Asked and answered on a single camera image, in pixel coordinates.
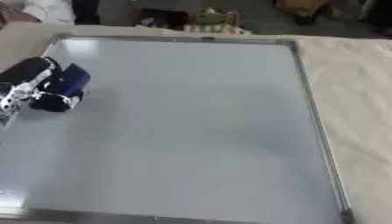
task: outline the person's leg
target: person's leg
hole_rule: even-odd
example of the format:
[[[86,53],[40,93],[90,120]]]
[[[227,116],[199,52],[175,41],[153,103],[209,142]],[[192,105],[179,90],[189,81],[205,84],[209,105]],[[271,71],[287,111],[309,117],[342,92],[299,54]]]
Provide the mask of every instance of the person's leg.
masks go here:
[[[73,0],[75,23],[79,25],[98,25],[101,21],[98,16],[100,0]]]

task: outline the white clothing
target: white clothing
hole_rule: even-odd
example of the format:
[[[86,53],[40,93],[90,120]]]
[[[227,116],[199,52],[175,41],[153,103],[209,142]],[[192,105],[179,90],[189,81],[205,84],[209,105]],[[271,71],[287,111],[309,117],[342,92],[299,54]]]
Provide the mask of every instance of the white clothing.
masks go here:
[[[43,23],[72,24],[72,0],[0,0],[11,8],[18,8]]]

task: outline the beige table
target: beige table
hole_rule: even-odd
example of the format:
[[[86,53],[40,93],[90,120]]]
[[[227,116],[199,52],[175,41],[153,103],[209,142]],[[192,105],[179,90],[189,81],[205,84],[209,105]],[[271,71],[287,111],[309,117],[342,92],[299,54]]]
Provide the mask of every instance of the beige table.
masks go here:
[[[0,71],[23,58],[40,55],[51,36],[58,32],[116,36],[203,35],[147,28],[11,24],[0,32]],[[358,223],[390,223],[392,42],[291,38],[297,39],[300,45],[318,110]]]

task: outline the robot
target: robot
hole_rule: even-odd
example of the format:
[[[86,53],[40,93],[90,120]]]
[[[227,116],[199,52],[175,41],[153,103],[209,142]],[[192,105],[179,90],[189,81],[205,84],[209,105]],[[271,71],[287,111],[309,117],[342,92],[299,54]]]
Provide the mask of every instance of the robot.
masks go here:
[[[50,112],[73,109],[83,99],[90,79],[75,64],[63,71],[51,58],[25,59],[0,73],[0,122],[25,105]]]

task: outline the white board surface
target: white board surface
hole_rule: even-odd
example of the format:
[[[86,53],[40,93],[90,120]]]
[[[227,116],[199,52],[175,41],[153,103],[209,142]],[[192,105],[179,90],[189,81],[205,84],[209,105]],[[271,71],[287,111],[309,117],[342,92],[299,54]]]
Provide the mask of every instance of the white board surface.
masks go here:
[[[75,38],[74,111],[26,110],[0,148],[24,207],[270,224],[342,223],[286,45]]]

